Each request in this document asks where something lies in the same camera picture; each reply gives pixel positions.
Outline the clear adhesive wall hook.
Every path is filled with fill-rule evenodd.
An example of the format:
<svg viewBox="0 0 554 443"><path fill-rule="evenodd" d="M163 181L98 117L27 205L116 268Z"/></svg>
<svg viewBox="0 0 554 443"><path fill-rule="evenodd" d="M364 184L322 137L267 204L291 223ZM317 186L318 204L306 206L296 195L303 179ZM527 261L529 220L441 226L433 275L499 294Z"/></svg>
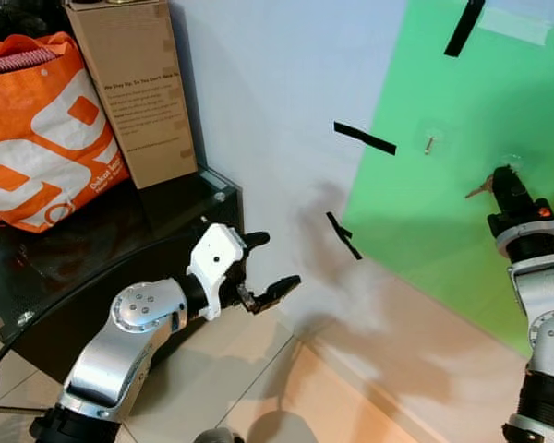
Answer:
<svg viewBox="0 0 554 443"><path fill-rule="evenodd" d="M420 121L415 134L422 153L432 157L449 156L457 135L458 131L451 124L436 119Z"/></svg>
<svg viewBox="0 0 554 443"><path fill-rule="evenodd" d="M526 150L511 150L501 153L500 163L502 166L510 166L517 174L524 172L529 164L529 152Z"/></svg>

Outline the clear tape piece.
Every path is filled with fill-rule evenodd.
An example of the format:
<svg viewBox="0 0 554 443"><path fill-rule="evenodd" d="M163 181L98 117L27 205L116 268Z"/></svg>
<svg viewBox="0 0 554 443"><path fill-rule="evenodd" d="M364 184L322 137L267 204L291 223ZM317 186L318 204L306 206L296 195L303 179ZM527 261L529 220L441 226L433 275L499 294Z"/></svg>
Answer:
<svg viewBox="0 0 554 443"><path fill-rule="evenodd" d="M532 18L510 11L502 11L500 20L500 33L537 46L546 45L548 33L554 27L554 24L545 18Z"/></svg>

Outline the grey robot foot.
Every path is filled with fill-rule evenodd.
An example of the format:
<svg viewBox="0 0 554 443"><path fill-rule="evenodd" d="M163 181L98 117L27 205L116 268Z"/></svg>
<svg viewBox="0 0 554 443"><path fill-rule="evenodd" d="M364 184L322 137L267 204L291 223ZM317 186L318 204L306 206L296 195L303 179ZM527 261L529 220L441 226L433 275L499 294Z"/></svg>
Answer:
<svg viewBox="0 0 554 443"><path fill-rule="evenodd" d="M246 443L242 435L230 427L213 427L201 431L192 443Z"/></svg>

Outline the black fabric item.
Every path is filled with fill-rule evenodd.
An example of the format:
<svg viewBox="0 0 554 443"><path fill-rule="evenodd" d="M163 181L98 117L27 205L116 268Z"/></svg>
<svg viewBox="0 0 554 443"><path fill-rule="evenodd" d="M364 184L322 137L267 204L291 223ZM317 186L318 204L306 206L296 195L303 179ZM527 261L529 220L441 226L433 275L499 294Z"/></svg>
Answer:
<svg viewBox="0 0 554 443"><path fill-rule="evenodd" d="M73 34L62 0L0 0L0 41L8 35L40 38Z"/></svg>

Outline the orange white shopping bag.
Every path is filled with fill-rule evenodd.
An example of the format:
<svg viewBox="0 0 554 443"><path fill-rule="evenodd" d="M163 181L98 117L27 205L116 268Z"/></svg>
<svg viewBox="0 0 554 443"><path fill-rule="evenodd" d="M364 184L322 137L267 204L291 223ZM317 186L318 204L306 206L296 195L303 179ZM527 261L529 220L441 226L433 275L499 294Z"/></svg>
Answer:
<svg viewBox="0 0 554 443"><path fill-rule="evenodd" d="M0 220L43 233L128 177L74 39L0 41Z"/></svg>

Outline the brown cardboard box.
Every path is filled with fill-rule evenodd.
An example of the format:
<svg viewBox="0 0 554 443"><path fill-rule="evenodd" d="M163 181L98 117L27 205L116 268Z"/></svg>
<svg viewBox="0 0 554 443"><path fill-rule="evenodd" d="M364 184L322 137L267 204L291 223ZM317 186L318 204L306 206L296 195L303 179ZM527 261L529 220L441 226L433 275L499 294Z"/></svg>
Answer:
<svg viewBox="0 0 554 443"><path fill-rule="evenodd" d="M168 0L65 0L138 188L198 169Z"/></svg>

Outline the black glass-topped cabinet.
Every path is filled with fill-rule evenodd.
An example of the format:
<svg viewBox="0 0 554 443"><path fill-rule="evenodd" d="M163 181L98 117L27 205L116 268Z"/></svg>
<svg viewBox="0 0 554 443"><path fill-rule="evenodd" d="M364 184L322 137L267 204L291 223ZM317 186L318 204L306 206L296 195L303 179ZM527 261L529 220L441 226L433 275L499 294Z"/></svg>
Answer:
<svg viewBox="0 0 554 443"><path fill-rule="evenodd" d="M187 233L130 260L64 304L14 345L19 357L63 381L83 347L108 317L114 296L129 284L185 274L191 249L209 222L242 227L242 194L214 170L138 190L125 181L104 191L49 231L0 227L0 341L14 338L25 313L42 308L126 253Z"/></svg>

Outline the forked black tape strip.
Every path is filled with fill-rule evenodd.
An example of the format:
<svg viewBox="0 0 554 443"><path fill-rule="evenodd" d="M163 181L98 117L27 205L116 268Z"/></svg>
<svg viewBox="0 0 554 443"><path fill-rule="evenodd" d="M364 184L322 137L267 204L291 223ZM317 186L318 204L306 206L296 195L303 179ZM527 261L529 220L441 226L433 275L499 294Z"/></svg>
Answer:
<svg viewBox="0 0 554 443"><path fill-rule="evenodd" d="M325 212L325 215L327 215L328 221L331 224L332 231L336 233L336 236L339 237L342 244L347 247L350 254L353 255L354 259L362 260L363 257L361 253L358 252L358 250L352 244L353 233L349 232L348 229L342 227L342 225L339 223L339 220L336 219L336 216L333 215L331 211Z"/></svg>

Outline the green wall sheet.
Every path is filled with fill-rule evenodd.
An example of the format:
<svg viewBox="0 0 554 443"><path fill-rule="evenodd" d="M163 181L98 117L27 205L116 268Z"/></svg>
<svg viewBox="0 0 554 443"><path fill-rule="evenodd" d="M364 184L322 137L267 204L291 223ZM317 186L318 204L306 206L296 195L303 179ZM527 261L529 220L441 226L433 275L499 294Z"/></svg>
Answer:
<svg viewBox="0 0 554 443"><path fill-rule="evenodd" d="M412 283L517 352L529 352L525 316L489 232L495 198L465 198L526 150L519 174L554 206L554 27L547 43L500 33L487 3L462 54L443 54L466 0L408 0L370 134L398 147L366 153L342 223L358 252ZM426 156L420 121L458 131L446 157Z"/></svg>

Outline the slanted black tape strip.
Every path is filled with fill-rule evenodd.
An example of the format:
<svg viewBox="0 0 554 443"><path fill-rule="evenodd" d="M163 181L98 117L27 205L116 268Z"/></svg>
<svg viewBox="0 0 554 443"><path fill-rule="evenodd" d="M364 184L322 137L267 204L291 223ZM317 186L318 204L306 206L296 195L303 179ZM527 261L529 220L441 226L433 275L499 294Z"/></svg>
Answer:
<svg viewBox="0 0 554 443"><path fill-rule="evenodd" d="M377 149L378 151L386 152L391 156L394 156L396 151L398 151L398 147L396 147L395 144L387 142L387 140L377 136L370 135L369 132L357 129L357 127L349 126L349 124L335 121L333 122L333 131L335 131L336 134L352 137L358 140L358 142L369 145L371 148Z"/></svg>

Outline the long black tape strip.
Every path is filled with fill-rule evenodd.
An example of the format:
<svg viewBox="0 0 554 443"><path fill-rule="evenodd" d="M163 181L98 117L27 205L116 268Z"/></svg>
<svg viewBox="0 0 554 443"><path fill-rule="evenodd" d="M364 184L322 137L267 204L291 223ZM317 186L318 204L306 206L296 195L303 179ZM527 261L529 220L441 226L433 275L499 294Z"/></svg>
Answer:
<svg viewBox="0 0 554 443"><path fill-rule="evenodd" d="M458 58L462 54L462 50L466 46L468 38L471 37L486 4L487 0L466 0L466 5L458 18L457 25L453 29L443 54L452 58Z"/></svg>

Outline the metal keys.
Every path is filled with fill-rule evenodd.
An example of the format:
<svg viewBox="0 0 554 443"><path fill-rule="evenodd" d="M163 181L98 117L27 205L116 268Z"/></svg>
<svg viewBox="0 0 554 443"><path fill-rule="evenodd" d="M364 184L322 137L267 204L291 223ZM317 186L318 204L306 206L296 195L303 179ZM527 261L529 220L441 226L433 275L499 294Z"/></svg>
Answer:
<svg viewBox="0 0 554 443"><path fill-rule="evenodd" d="M489 191L493 188L493 181L495 181L495 177L490 176L485 180L481 185L477 186L475 189L471 190L470 193L467 193L465 195L465 198L472 198L475 195L479 195L481 193L489 193Z"/></svg>

